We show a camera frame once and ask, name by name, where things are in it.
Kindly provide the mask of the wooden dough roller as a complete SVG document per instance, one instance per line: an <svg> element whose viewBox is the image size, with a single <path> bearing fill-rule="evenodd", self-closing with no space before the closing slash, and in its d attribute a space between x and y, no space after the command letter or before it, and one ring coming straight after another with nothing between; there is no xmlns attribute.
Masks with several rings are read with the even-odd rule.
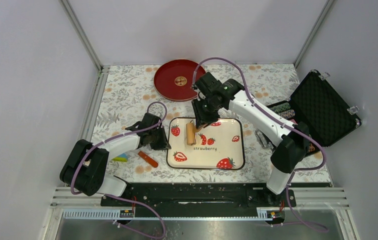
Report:
<svg viewBox="0 0 378 240"><path fill-rule="evenodd" d="M185 137L186 137L186 144L188 146L193 146L196 144L196 135L197 135L197 128L194 122L191 120L185 126Z"/></svg>

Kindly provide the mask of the strawberry pattern rectangular tray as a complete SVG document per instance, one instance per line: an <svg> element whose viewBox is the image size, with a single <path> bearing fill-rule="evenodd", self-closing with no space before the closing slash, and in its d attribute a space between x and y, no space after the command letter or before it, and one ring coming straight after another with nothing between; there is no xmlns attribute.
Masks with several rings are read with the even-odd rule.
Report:
<svg viewBox="0 0 378 240"><path fill-rule="evenodd" d="M177 117L170 122L167 164L175 169L240 170L245 165L242 124L234 118L220 118L196 133L187 143L187 124L193 117Z"/></svg>

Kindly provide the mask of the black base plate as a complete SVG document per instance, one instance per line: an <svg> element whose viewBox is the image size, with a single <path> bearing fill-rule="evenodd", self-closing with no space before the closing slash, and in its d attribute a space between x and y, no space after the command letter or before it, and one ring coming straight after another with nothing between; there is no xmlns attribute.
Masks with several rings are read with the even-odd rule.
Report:
<svg viewBox="0 0 378 240"><path fill-rule="evenodd" d="M163 218L257 218L257 209L297 205L293 190L275 195L264 183L131 183L122 198Z"/></svg>

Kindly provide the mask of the round red tray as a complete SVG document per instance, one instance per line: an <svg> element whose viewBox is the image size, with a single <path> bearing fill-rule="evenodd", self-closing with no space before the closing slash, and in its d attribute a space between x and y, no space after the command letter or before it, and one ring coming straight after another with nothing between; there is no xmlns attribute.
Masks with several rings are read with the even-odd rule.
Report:
<svg viewBox="0 0 378 240"><path fill-rule="evenodd" d="M192 89L193 73L196 72L196 79L206 73L203 67L196 68L197 65L198 63L188 59L176 59L163 64L154 75L154 88L171 101L186 102L195 99L198 94Z"/></svg>

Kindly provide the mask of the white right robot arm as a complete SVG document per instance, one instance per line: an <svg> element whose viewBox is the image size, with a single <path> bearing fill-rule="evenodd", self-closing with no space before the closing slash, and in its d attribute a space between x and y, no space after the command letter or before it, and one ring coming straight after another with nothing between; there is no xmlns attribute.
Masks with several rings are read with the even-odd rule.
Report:
<svg viewBox="0 0 378 240"><path fill-rule="evenodd" d="M275 147L271 155L273 169L267 180L264 201L270 206L283 199L290 176L309 149L309 127L294 124L254 100L245 86L234 79L221 82L210 72L194 82L192 88L203 98L192 100L195 126L202 129L217 122L220 109L229 110L253 124Z"/></svg>

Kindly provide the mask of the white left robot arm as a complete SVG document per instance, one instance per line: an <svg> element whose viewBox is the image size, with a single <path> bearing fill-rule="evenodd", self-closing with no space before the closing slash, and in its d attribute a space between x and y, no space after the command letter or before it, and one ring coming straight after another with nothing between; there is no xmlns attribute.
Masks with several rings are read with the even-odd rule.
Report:
<svg viewBox="0 0 378 240"><path fill-rule="evenodd" d="M169 150L161 118L145 113L141 121L127 127L125 133L113 136L98 144L81 139L74 145L59 179L72 187L74 194L112 195L121 206L129 204L132 192L127 182L106 173L108 162L121 154L150 146L152 150Z"/></svg>

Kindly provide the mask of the black open chip case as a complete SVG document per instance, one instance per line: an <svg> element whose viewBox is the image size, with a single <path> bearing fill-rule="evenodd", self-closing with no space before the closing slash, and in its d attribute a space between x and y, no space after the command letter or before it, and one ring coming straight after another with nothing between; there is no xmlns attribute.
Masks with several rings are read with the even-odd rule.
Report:
<svg viewBox="0 0 378 240"><path fill-rule="evenodd" d="M350 107L328 83L327 73L311 70L288 100L267 107L294 124L308 125L310 136L330 147L362 125L358 107Z"/></svg>

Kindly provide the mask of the colourful toy block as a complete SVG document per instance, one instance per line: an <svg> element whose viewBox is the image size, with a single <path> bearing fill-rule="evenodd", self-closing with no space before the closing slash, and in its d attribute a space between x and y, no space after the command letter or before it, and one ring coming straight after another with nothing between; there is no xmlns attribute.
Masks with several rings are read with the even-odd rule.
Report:
<svg viewBox="0 0 378 240"><path fill-rule="evenodd" d="M112 159L112 161L114 161L114 162L127 163L127 162L128 162L128 156L127 156L127 154L122 153L122 154L120 154L120 155L114 157L114 158Z"/></svg>

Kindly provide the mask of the floral table mat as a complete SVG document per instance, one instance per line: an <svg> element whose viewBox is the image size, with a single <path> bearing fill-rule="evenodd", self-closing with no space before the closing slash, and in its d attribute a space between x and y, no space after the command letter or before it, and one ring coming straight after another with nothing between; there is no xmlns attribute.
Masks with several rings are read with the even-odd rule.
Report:
<svg viewBox="0 0 378 240"><path fill-rule="evenodd" d="M300 79L292 64L205 64L203 68L220 81L235 79L246 82L249 91L264 105L287 100L299 85ZM99 143L121 134L126 127L142 119L146 110L165 116L165 129L177 117L191 117L190 102L173 102L162 97L154 87L158 65L112 65L107 69L96 123L92 133L93 143ZM111 160L106 172L128 182L223 182L260 183L271 173L271 152L258 143L254 126L241 118L245 165L240 170L176 169L167 164L165 151L142 151L158 162L152 167L139 157L137 151L127 153L127 162Z"/></svg>

